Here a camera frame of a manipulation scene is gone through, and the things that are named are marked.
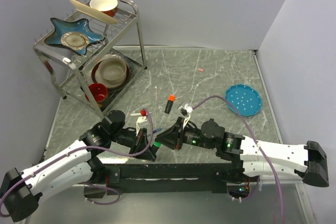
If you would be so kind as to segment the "green highlighter cap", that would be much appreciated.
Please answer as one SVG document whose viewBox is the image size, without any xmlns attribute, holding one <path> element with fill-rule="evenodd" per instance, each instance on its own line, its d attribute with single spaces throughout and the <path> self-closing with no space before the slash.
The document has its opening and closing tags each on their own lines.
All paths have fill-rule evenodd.
<svg viewBox="0 0 336 224">
<path fill-rule="evenodd" d="M 156 147 L 160 147 L 160 143 L 157 143 L 157 142 L 154 142 L 154 144 L 153 144 L 154 146 L 156 146 Z"/>
</svg>

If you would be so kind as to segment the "blue pen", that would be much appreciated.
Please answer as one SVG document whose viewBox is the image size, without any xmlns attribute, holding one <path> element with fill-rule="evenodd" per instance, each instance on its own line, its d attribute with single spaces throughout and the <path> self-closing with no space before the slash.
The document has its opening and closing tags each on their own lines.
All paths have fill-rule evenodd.
<svg viewBox="0 0 336 224">
<path fill-rule="evenodd" d="M 152 133 L 153 133 L 153 134 L 155 134 L 155 133 L 157 133 L 157 132 L 161 131 L 162 129 L 163 129 L 163 128 L 162 128 L 162 127 L 160 127 L 160 128 L 158 128 L 158 129 L 154 130 Z"/>
</svg>

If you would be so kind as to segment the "black orange-tipped highlighter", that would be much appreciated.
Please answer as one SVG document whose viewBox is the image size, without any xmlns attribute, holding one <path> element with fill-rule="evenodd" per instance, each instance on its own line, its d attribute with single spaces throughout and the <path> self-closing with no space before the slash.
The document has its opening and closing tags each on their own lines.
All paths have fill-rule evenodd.
<svg viewBox="0 0 336 224">
<path fill-rule="evenodd" d="M 164 113 L 166 113 L 166 114 L 169 114 L 169 113 L 170 113 L 170 111 L 171 111 L 171 109 L 172 109 L 172 106 L 173 106 L 173 103 L 174 103 L 174 102 L 169 101 L 169 99 L 168 99 L 167 104 L 166 104 L 166 107 L 165 107 L 165 110 L 164 110 Z"/>
</svg>

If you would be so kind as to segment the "black green-tipped highlighter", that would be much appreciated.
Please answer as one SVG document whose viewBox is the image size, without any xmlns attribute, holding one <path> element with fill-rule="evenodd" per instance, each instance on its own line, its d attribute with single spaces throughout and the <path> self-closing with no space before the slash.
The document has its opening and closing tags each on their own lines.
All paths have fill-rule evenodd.
<svg viewBox="0 0 336 224">
<path fill-rule="evenodd" d="M 150 147 L 149 151 L 150 151 L 150 154 L 151 154 L 151 161 L 155 162 L 155 160 L 156 160 L 156 153 L 157 153 L 157 151 L 159 150 L 160 147 L 156 147 L 153 144 Z"/>
</svg>

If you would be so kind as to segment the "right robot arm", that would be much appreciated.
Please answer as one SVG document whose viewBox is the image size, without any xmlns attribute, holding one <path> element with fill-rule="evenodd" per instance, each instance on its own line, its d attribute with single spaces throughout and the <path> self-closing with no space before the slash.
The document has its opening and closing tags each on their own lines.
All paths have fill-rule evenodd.
<svg viewBox="0 0 336 224">
<path fill-rule="evenodd" d="M 214 119 L 200 128 L 179 117 L 175 124 L 155 137 L 155 145 L 180 150 L 184 144 L 215 150 L 215 155 L 230 161 L 231 178 L 272 176 L 279 180 L 301 180 L 314 187 L 328 187 L 327 154 L 318 142 L 286 145 L 253 140 L 227 132 Z"/>
</svg>

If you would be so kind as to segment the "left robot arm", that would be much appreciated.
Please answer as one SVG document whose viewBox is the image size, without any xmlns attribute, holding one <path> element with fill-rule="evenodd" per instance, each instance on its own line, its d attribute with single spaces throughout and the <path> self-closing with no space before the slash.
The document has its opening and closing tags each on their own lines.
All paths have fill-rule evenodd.
<svg viewBox="0 0 336 224">
<path fill-rule="evenodd" d="M 75 184 L 92 186 L 108 179 L 105 165 L 98 155 L 110 152 L 111 143 L 128 147 L 124 157 L 156 160 L 159 144 L 154 142 L 153 129 L 125 127 L 125 114 L 113 110 L 70 146 L 51 158 L 23 171 L 9 170 L 1 185 L 3 218 L 19 222 L 29 217 L 39 203 Z"/>
</svg>

